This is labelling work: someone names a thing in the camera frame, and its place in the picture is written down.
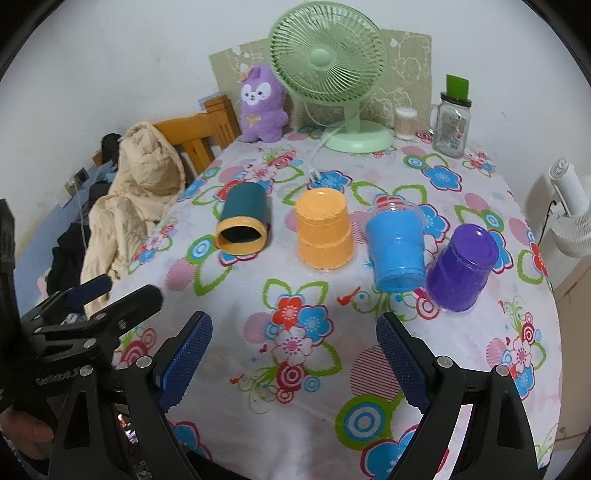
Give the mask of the person's hand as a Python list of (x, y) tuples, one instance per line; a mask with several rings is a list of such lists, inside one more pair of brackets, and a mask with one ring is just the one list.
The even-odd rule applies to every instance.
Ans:
[(1, 430), (27, 457), (34, 460), (47, 458), (40, 445), (53, 440), (53, 431), (45, 423), (9, 408), (1, 413)]

